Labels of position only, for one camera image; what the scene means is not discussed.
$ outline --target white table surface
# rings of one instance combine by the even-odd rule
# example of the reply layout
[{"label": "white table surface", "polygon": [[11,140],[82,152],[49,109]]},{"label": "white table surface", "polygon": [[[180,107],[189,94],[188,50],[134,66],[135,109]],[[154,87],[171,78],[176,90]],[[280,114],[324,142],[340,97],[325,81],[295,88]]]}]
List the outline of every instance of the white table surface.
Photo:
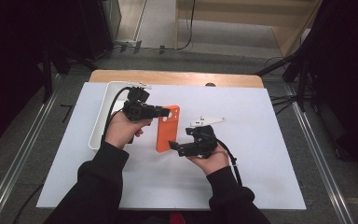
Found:
[{"label": "white table surface", "polygon": [[[56,207],[76,182],[78,167],[92,160],[89,140],[107,83],[85,83],[52,163],[37,207]],[[226,118],[213,125],[216,136],[238,158],[244,186],[260,209],[306,209],[267,90],[159,86],[148,91],[150,105],[179,105],[177,142],[189,143],[185,128],[203,117]],[[157,153],[157,120],[126,146],[122,209],[208,210],[211,187],[202,170],[176,151]]]}]

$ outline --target orange phone case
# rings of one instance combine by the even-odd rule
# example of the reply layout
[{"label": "orange phone case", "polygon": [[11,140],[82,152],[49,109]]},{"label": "orange phone case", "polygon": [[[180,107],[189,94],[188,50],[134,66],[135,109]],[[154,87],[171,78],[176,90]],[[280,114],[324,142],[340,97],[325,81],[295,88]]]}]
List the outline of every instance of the orange phone case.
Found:
[{"label": "orange phone case", "polygon": [[168,141],[176,142],[176,135],[178,133],[179,123],[179,105],[167,105],[163,108],[169,108],[171,110],[168,117],[158,118],[158,130],[157,130],[157,143],[156,151],[164,152],[170,150],[170,144]]}]

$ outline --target metal rail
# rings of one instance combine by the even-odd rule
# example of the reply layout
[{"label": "metal rail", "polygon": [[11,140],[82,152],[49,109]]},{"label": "metal rail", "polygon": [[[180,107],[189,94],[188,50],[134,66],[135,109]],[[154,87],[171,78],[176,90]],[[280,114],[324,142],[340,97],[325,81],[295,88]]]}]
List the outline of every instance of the metal rail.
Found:
[{"label": "metal rail", "polygon": [[[286,90],[289,94],[296,94],[293,87],[289,84],[286,84]],[[315,134],[310,127],[306,112],[302,112],[297,103],[293,103],[293,108],[295,110],[298,122],[300,123],[301,128],[307,139],[308,145],[310,147],[310,152],[312,154],[313,159],[315,160],[316,166],[324,182],[324,186],[326,187],[327,194],[334,209],[336,210],[339,222],[342,224],[354,223],[353,218],[351,217],[351,212],[345,202],[344,197],[341,194],[339,186],[335,178],[333,177],[333,174],[327,164],[327,161],[324,158],[324,154],[318,144],[318,141],[316,140]]]},{"label": "metal rail", "polygon": [[10,195],[10,192],[13,190],[13,187],[16,184],[16,181],[22,170],[22,167],[26,163],[27,158],[32,151],[34,142],[37,136],[39,135],[40,130],[43,127],[43,124],[45,123],[45,120],[48,116],[51,107],[54,104],[55,99],[57,98],[57,92],[61,84],[62,84],[62,77],[60,75],[57,75],[54,79],[54,86],[56,87],[55,90],[51,94],[51,97],[48,99],[48,101],[41,106],[34,120],[34,123],[32,124],[30,130],[25,136],[24,141],[22,142],[22,145],[15,159],[11,163],[4,179],[0,183],[0,213],[3,207],[5,206],[5,203],[7,201],[8,196]]}]

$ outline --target person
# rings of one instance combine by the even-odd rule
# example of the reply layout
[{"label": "person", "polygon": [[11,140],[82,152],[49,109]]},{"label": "person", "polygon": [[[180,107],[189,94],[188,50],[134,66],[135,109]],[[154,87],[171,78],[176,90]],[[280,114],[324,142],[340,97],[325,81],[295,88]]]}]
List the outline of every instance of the person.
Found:
[{"label": "person", "polygon": [[[130,156],[123,148],[133,136],[141,136],[142,128],[151,121],[129,121],[117,112],[97,154],[79,167],[77,182],[45,223],[116,223],[123,190],[122,171]],[[202,169],[212,186],[209,205],[215,223],[269,223],[253,204],[253,192],[237,184],[228,154],[221,146],[208,159],[188,159]]]}]

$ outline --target black jacket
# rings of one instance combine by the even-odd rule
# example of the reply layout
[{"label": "black jacket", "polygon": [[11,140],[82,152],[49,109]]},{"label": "black jacket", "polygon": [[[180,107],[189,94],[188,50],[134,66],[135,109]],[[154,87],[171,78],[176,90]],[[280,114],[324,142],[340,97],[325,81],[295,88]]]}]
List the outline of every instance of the black jacket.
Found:
[{"label": "black jacket", "polygon": [[[77,183],[45,223],[115,223],[123,190],[122,171],[129,156],[102,143],[94,159],[80,166]],[[269,223],[253,204],[255,195],[238,186],[229,166],[207,179],[213,191],[209,205],[222,223]]]}]

